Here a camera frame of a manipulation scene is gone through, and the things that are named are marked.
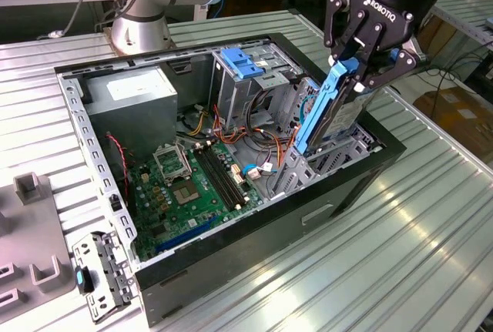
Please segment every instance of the gray block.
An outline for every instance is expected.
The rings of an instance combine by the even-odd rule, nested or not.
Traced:
[[[14,263],[7,263],[0,266],[0,286],[12,282],[15,278],[22,275],[22,270],[14,265]]]
[[[0,294],[0,316],[27,302],[27,296],[17,288]]]
[[[34,173],[27,173],[14,178],[15,193],[23,205],[42,200],[43,190],[39,185],[38,177]]]
[[[10,233],[10,222],[0,213],[0,237]]]
[[[53,267],[51,269],[39,270],[35,264],[29,264],[29,272],[34,286],[43,293],[62,287],[67,279],[67,272],[56,255],[52,255]]]
[[[2,324],[69,292],[75,279],[48,177],[23,174],[1,187],[0,213]]]

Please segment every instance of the aluminum table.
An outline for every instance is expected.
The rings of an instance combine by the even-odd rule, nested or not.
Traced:
[[[282,32],[327,70],[289,12],[171,25],[178,45]],[[108,230],[52,67],[113,57],[104,35],[0,46],[0,183],[47,174],[67,245]],[[474,330],[493,307],[493,172],[391,91],[370,106],[407,150],[357,203],[153,330]],[[146,330],[139,300],[98,326],[77,290],[2,330]]]

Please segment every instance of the motherboard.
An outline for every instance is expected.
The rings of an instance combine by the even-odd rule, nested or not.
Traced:
[[[158,149],[154,159],[130,169],[140,260],[151,259],[261,205],[260,195],[238,171],[221,142],[194,149],[168,146]]]

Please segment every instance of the green circuit board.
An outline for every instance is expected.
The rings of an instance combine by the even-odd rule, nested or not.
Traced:
[[[234,161],[226,147],[217,143],[212,149],[232,176],[230,165]],[[177,240],[176,246],[184,242],[181,240],[184,237],[188,240],[263,203],[253,184],[246,182],[237,186],[250,201],[240,210],[228,210],[197,162],[194,151],[186,150],[184,155],[192,170],[189,179],[166,184],[154,159],[129,170],[135,193],[135,209],[131,212],[138,233],[135,247],[141,261],[157,255],[163,244],[174,244]],[[168,173],[179,168],[178,161],[172,153],[159,157],[163,171]]]

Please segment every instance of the yellow wire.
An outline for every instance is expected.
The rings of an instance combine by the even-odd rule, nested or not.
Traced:
[[[199,125],[195,128],[193,132],[188,133],[189,136],[196,136],[202,130],[203,117],[207,114],[207,112],[200,112],[200,120]]]

